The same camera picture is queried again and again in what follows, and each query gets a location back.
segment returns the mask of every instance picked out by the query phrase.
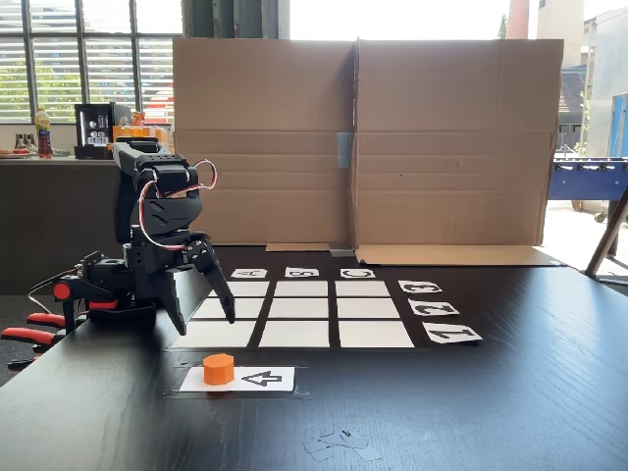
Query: window frame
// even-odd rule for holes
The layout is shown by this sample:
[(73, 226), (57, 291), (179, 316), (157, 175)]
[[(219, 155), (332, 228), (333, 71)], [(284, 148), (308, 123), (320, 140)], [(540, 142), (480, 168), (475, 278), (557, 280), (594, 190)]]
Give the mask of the window frame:
[[(28, 87), (28, 104), (30, 108), (30, 123), (34, 124), (35, 114), (37, 113), (37, 96), (35, 64), (33, 56), (33, 40), (36, 38), (71, 38), (77, 40), (78, 47), (78, 73), (80, 76), (80, 98), (82, 104), (88, 104), (89, 101), (89, 77), (87, 69), (87, 56), (85, 40), (89, 38), (110, 38), (110, 39), (129, 39), (131, 41), (131, 60), (133, 88), (135, 93), (135, 110), (143, 111), (142, 95), (141, 95), (141, 76), (139, 65), (139, 40), (140, 39), (175, 39), (183, 37), (183, 33), (146, 33), (137, 31), (137, 6), (135, 0), (129, 0), (129, 14), (131, 21), (131, 32), (86, 32), (84, 30), (82, 0), (75, 0), (75, 15), (77, 21), (76, 32), (33, 32), (30, 23), (30, 0), (22, 0), (22, 33), (0, 31), (0, 39), (21, 39), (25, 46), (25, 62), (26, 62), (26, 82)], [(7, 121), (5, 125), (24, 124), (24, 121)]]

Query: blue tape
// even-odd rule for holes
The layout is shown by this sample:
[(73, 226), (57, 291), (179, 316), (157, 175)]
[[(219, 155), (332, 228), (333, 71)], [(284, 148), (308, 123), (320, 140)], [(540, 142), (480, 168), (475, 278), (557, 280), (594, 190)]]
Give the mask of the blue tape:
[(338, 133), (338, 168), (348, 169), (351, 160), (351, 143), (353, 132)]

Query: sky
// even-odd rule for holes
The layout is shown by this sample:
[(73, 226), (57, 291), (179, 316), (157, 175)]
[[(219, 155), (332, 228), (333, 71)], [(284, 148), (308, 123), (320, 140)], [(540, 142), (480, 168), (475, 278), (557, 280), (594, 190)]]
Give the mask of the sky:
[[(509, 5), (509, 0), (290, 0), (290, 38), (495, 39)], [(585, 0), (585, 20), (626, 6), (628, 0)], [(531, 38), (538, 8), (539, 0), (530, 0)]]

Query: metal stand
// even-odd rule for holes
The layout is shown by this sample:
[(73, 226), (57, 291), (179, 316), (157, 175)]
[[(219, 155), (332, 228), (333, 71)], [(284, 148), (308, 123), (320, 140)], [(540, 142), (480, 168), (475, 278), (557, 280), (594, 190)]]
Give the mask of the metal stand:
[(612, 211), (612, 215), (610, 215), (610, 211), (612, 208), (610, 204), (608, 205), (608, 214), (610, 215), (610, 217), (608, 218), (606, 230), (604, 231), (604, 234), (600, 239), (600, 243), (598, 243), (598, 247), (596, 248), (593, 257), (591, 258), (591, 261), (589, 262), (589, 266), (584, 271), (584, 274), (587, 277), (593, 280), (597, 280), (601, 283), (628, 287), (628, 281), (616, 279), (606, 280), (603, 278), (597, 278), (596, 276), (596, 273), (600, 269), (600, 265), (602, 264), (602, 261), (606, 254), (609, 253), (613, 246), (615, 251), (617, 249), (617, 233), (619, 232), (619, 227), (621, 226), (621, 223), (626, 219), (626, 214), (628, 213), (628, 186), (626, 186), (626, 189), (624, 189), (624, 192), (621, 195), (621, 199), (619, 200), (619, 202), (613, 206), (615, 207)]

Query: wire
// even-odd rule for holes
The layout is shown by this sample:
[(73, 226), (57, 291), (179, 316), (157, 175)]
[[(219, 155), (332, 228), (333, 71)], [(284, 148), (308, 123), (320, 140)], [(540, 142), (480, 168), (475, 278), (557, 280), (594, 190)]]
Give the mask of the wire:
[[(216, 166), (213, 164), (213, 162), (211, 162), (208, 159), (203, 159), (200, 160), (198, 162), (196, 162), (196, 164), (194, 164), (194, 168), (198, 167), (201, 164), (209, 164), (212, 166), (212, 180), (211, 182), (207, 185), (204, 183), (198, 183), (198, 184), (193, 184), (191, 186), (188, 186), (184, 189), (180, 189), (179, 191), (173, 191), (171, 193), (166, 193), (164, 195), (165, 198), (170, 198), (173, 196), (176, 196), (180, 193), (185, 193), (188, 191), (194, 191), (195, 189), (213, 189), (214, 186), (216, 186), (216, 182), (218, 181), (218, 170), (216, 169)], [(146, 193), (148, 192), (148, 189), (150, 187), (152, 187), (153, 185), (155, 185), (155, 189), (157, 190), (157, 197), (161, 197), (160, 193), (159, 193), (159, 189), (157, 188), (156, 185), (156, 180), (152, 180), (150, 182), (148, 182), (144, 188), (141, 190), (141, 193), (139, 194), (139, 200), (138, 200), (138, 207), (139, 207), (139, 228), (141, 229), (142, 233), (144, 234), (144, 236), (146, 237), (146, 239), (152, 243), (153, 245), (156, 245), (157, 247), (160, 248), (164, 248), (166, 250), (185, 250), (185, 245), (166, 245), (163, 243), (159, 243), (156, 240), (153, 240), (153, 238), (151, 238), (150, 235), (148, 235), (148, 232), (146, 231), (146, 227), (144, 226), (144, 200), (146, 199)]]
[(66, 270), (65, 272), (61, 272), (57, 275), (55, 275), (54, 277), (50, 277), (48, 280), (44, 280), (41, 283), (36, 284), (35, 286), (33, 286), (29, 291), (28, 291), (28, 299), (33, 302), (34, 304), (36, 304), (38, 307), (40, 307), (41, 309), (43, 309), (45, 312), (47, 312), (48, 314), (52, 314), (52, 311), (50, 311), (50, 309), (48, 309), (46, 306), (44, 306), (41, 302), (39, 302), (38, 300), (36, 300), (34, 297), (32, 297), (32, 294), (34, 292), (36, 292), (39, 289), (42, 289), (43, 287), (46, 287), (48, 285), (50, 285), (51, 283), (56, 282), (57, 280), (59, 280), (61, 277), (64, 277), (66, 275), (70, 275), (70, 273), (74, 273), (77, 269), (73, 268), (72, 270)]

